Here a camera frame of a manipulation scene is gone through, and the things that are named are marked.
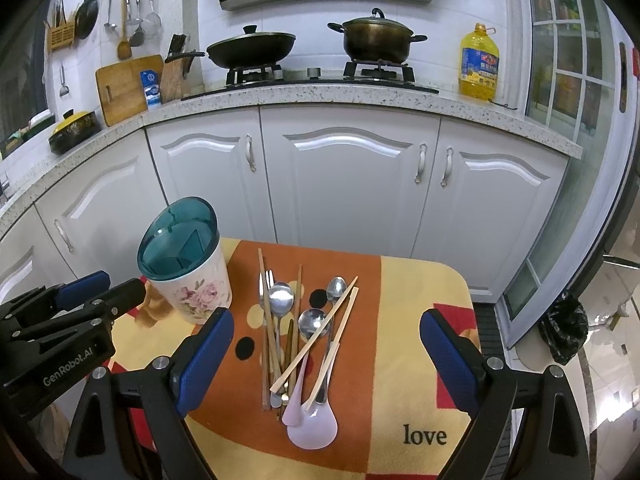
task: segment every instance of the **teal plastic lid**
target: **teal plastic lid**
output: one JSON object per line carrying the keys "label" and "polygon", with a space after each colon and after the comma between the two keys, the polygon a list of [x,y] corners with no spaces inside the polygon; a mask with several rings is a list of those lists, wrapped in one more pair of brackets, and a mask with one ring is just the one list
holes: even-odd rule
{"label": "teal plastic lid", "polygon": [[218,219],[209,202],[188,196],[172,203],[146,230],[138,248],[138,269],[166,282],[203,264],[220,243]]}

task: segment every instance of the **blue and white package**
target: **blue and white package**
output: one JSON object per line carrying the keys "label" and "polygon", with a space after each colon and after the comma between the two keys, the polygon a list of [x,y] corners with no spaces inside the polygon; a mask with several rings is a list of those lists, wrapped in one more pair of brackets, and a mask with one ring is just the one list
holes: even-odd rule
{"label": "blue and white package", "polygon": [[151,110],[162,104],[160,99],[160,78],[154,70],[140,72],[142,88],[145,90],[146,107]]}

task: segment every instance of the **cutting board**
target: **cutting board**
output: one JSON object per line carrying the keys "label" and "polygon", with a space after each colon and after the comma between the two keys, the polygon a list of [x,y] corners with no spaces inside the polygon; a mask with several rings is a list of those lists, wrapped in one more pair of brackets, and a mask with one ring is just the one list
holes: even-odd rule
{"label": "cutting board", "polygon": [[127,59],[95,71],[102,115],[107,126],[113,126],[146,110],[140,72],[154,70],[161,76],[163,66],[162,56],[157,54]]}

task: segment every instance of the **table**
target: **table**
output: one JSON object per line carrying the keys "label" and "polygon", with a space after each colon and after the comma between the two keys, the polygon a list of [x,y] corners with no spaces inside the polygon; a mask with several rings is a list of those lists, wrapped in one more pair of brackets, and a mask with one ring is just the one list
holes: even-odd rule
{"label": "table", "polygon": [[[436,307],[458,334],[476,346],[478,332],[464,279],[435,262],[339,253],[245,240],[222,240],[231,282],[235,333],[229,350],[199,409],[186,423],[203,456],[221,480],[434,479],[468,425],[453,406],[418,333],[423,311]],[[348,283],[357,275],[360,293],[340,343],[329,387],[338,435],[328,447],[303,450],[287,438],[275,412],[260,410],[262,311],[257,305],[258,257],[276,281],[295,290],[302,264],[301,310],[318,301],[334,276]],[[171,355],[198,328],[167,307],[162,298],[113,327],[113,371],[145,367],[159,355]],[[344,309],[338,311],[336,323]],[[286,339],[288,318],[283,320]],[[236,349],[244,337],[255,341],[249,357]],[[303,400],[318,373],[326,340],[313,346]],[[151,446],[137,417],[141,442]]]}

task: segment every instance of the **yellow oil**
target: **yellow oil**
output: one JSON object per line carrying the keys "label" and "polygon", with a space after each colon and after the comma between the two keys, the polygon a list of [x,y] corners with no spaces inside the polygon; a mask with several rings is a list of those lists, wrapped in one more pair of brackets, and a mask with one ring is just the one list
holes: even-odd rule
{"label": "yellow oil", "polygon": [[499,59],[498,47],[489,38],[486,27],[476,23],[475,30],[460,42],[460,93],[484,101],[493,99],[498,82]]}

